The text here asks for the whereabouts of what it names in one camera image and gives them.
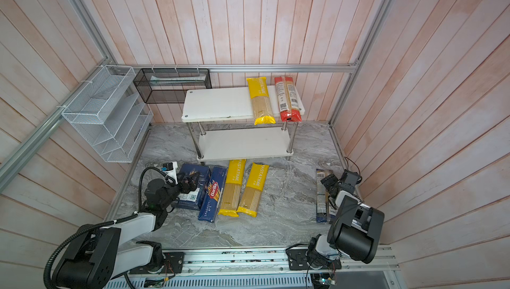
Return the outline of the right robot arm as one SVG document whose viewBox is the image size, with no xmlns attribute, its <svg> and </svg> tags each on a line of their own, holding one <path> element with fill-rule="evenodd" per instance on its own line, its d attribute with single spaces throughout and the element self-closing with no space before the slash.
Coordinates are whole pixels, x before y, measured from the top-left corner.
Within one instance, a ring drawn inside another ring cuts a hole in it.
<svg viewBox="0 0 510 289">
<path fill-rule="evenodd" d="M 303 249 L 299 243 L 286 249 L 290 270 L 340 269 L 341 258 L 369 264 L 376 255 L 385 214 L 356 196 L 362 182 L 357 172 L 344 170 L 340 177 L 318 176 L 318 201 L 326 206 L 328 233 L 312 237 Z"/>
</svg>

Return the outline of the brown blue spaghetti package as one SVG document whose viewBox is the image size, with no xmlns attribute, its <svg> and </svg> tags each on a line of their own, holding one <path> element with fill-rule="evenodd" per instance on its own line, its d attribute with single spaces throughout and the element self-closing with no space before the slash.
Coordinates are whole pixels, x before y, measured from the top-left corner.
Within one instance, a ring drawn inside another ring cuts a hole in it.
<svg viewBox="0 0 510 289">
<path fill-rule="evenodd" d="M 330 223 L 335 218 L 337 210 L 330 204 L 328 191 L 321 181 L 332 174 L 330 170 L 316 169 L 316 222 Z"/>
</svg>

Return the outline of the red spaghetti package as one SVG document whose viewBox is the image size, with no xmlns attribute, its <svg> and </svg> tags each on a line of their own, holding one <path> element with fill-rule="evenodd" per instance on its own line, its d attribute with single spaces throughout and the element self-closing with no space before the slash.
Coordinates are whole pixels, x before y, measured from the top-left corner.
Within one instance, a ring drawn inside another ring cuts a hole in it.
<svg viewBox="0 0 510 289">
<path fill-rule="evenodd" d="M 275 88 L 281 120 L 284 122 L 301 122 L 298 93 L 294 80 L 291 77 L 276 77 Z"/>
</svg>

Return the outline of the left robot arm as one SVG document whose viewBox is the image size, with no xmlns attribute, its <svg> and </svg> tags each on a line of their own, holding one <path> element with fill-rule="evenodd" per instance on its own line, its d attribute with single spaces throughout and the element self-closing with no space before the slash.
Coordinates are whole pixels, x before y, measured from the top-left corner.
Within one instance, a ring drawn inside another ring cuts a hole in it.
<svg viewBox="0 0 510 289">
<path fill-rule="evenodd" d="M 160 178 L 138 188 L 138 210 L 120 219 L 83 225 L 55 249 L 43 272 L 46 288 L 103 288 L 118 277 L 124 277 L 132 288 L 128 273 L 136 268 L 151 274 L 166 272 L 167 279 L 181 272 L 184 254 L 164 253 L 158 242 L 138 241 L 130 248 L 120 249 L 123 244 L 161 228 L 187 194 L 201 202 L 207 190 L 206 174 L 173 174 L 159 168 L 154 171 Z"/>
</svg>

